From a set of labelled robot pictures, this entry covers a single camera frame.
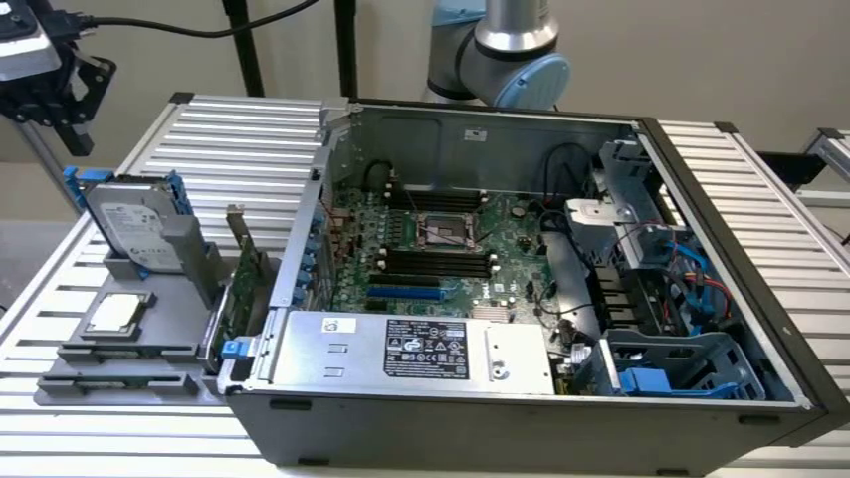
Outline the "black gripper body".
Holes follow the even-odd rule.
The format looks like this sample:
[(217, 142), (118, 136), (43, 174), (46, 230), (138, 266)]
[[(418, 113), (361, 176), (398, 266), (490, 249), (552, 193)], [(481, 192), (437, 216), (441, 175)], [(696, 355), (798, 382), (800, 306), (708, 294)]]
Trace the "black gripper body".
[(2, 82), (2, 114), (23, 123), (59, 126), (77, 124), (79, 101), (71, 86), (78, 59), (70, 47), (59, 48), (57, 70)]

